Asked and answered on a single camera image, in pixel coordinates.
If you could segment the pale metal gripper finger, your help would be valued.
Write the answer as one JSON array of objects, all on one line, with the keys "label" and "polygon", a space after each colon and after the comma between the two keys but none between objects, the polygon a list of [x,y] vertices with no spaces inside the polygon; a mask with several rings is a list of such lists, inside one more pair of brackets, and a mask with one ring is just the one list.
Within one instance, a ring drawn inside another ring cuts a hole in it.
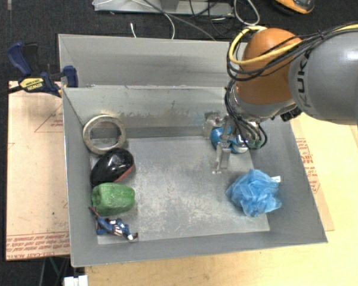
[{"label": "pale metal gripper finger", "polygon": [[216,158],[215,158],[215,168],[213,173],[220,173],[223,168],[223,155],[224,155],[224,148],[223,143],[218,143],[216,146]]},{"label": "pale metal gripper finger", "polygon": [[221,148],[221,168],[222,169],[228,168],[230,155],[231,155],[231,149],[229,147]]}]

